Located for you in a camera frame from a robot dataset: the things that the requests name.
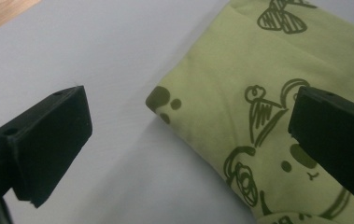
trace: cartoon face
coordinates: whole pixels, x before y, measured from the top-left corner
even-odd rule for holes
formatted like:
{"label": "cartoon face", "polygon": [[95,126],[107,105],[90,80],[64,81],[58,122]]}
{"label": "cartoon face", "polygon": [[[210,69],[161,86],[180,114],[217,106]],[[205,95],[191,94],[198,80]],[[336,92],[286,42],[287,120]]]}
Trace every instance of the cartoon face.
{"label": "cartoon face", "polygon": [[246,88],[251,142],[235,148],[226,159],[226,182],[254,214],[295,211],[333,219],[346,207],[350,194],[287,131],[301,86],[309,85],[302,79],[287,82],[279,103],[265,99],[263,87]]}

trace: green cloth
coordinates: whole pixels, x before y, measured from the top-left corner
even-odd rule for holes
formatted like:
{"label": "green cloth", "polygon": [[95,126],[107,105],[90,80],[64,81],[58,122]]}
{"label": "green cloth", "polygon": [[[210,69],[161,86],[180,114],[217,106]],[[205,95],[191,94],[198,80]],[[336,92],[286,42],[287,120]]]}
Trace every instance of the green cloth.
{"label": "green cloth", "polygon": [[354,196],[287,131],[301,86],[354,102],[354,26],[303,0],[233,0],[147,106],[259,224],[354,224]]}

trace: green fabric bag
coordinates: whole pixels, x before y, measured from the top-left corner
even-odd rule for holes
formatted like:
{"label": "green fabric bag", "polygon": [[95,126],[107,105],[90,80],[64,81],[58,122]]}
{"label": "green fabric bag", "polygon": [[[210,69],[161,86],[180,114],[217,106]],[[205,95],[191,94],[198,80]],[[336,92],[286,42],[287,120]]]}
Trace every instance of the green fabric bag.
{"label": "green fabric bag", "polygon": [[304,0],[232,0],[146,103],[259,224],[353,224],[354,196],[288,133],[302,86],[354,102],[354,26]]}

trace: white table surface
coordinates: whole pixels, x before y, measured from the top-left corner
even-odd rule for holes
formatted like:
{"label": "white table surface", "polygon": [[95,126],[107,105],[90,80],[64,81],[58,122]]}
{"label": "white table surface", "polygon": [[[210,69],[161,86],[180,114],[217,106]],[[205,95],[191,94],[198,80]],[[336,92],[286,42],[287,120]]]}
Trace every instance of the white table surface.
{"label": "white table surface", "polygon": [[[0,27],[0,126],[84,85],[93,135],[38,209],[16,224],[254,223],[223,180],[145,107],[227,0],[42,0]],[[354,1],[312,0],[354,23]]]}

